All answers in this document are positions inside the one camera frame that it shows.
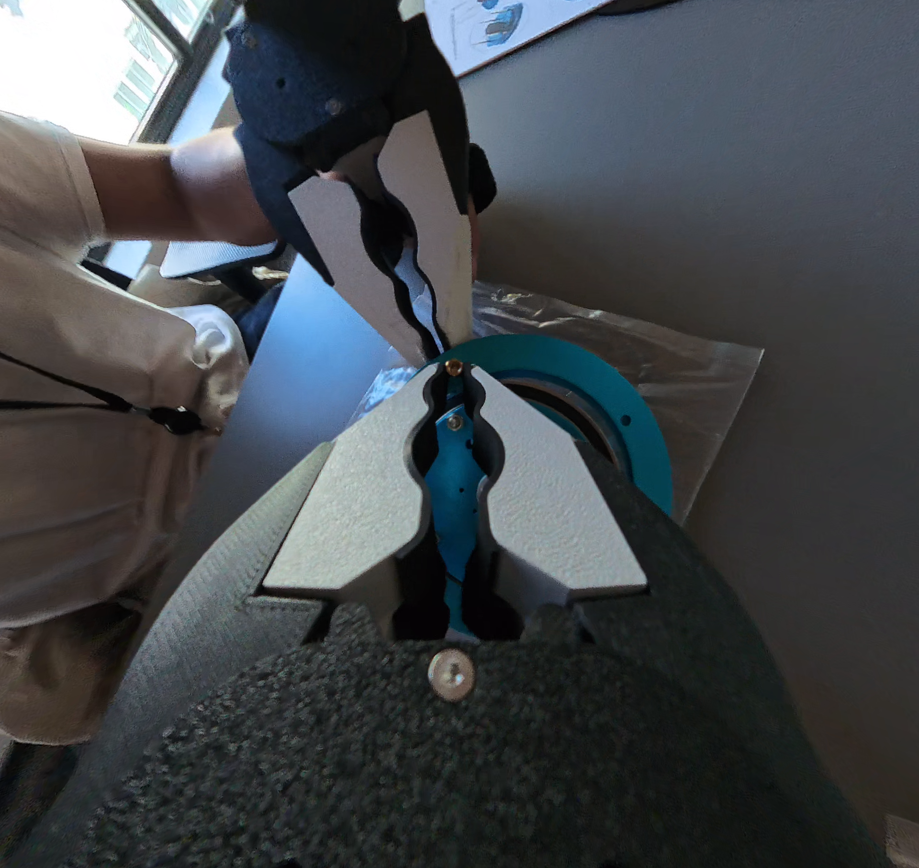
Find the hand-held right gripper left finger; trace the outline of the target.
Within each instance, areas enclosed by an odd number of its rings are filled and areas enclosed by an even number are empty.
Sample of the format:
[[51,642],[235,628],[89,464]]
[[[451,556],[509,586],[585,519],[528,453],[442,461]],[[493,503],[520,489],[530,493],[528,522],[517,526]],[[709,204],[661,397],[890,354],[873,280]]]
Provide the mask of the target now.
[[446,565],[426,474],[447,390],[444,367],[425,367],[336,438],[264,593],[365,605],[389,639],[446,635]]

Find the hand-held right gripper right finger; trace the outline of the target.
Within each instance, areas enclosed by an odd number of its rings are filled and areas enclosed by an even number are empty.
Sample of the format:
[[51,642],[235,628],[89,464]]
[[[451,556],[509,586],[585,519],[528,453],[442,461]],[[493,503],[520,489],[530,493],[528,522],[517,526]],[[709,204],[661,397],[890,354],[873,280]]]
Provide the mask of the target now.
[[480,367],[463,368],[463,396],[483,472],[463,579],[468,630],[515,640],[543,606],[646,592],[583,444]]

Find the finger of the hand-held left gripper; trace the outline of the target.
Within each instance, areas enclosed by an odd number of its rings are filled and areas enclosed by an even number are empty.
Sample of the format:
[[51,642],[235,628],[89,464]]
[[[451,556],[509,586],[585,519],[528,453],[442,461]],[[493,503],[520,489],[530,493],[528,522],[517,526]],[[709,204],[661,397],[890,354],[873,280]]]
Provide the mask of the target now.
[[438,357],[435,338],[415,314],[410,288],[373,227],[375,202],[350,182],[318,176],[289,198],[339,296],[413,366]]
[[460,211],[425,110],[394,123],[376,171],[383,191],[415,231],[415,263],[426,280],[431,319],[445,350],[473,337],[472,233]]

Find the blue round turntable assembly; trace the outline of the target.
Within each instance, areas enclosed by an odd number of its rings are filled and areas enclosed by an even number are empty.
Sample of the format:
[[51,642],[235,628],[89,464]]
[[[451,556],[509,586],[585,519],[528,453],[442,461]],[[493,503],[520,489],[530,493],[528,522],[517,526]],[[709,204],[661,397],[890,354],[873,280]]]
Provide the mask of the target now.
[[407,500],[383,556],[397,640],[518,639],[542,607],[648,593],[649,576],[603,492],[604,474],[672,511],[660,427],[600,357],[536,335],[460,345],[366,416],[382,462],[372,477]]

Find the person's left forearm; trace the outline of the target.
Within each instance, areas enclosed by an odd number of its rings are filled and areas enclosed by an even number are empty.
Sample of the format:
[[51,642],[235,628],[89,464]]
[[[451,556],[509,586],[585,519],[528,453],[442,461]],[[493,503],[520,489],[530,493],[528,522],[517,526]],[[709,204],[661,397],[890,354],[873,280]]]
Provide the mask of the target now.
[[179,145],[79,137],[104,223],[104,242],[268,244],[278,233],[259,207],[232,127]]

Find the grey desk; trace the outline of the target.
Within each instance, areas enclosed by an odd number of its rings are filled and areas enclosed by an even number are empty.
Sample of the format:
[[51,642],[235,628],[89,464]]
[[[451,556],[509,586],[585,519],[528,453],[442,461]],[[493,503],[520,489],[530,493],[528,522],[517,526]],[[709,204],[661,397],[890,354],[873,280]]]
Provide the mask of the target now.
[[917,819],[916,52],[917,0],[687,0],[465,82],[490,277],[765,348],[691,524],[721,576],[605,471],[676,585],[472,646],[450,703],[342,607],[219,686],[247,630],[199,565],[131,864],[890,864],[781,787],[823,776],[772,656],[870,834]]

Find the clear plastic bag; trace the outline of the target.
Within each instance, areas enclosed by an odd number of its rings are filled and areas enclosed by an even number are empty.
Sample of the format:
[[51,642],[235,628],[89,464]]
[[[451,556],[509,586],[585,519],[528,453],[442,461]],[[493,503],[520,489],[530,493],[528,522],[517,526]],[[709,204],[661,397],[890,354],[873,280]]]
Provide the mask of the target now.
[[430,364],[485,370],[683,524],[762,350],[486,282],[472,306],[472,339]]

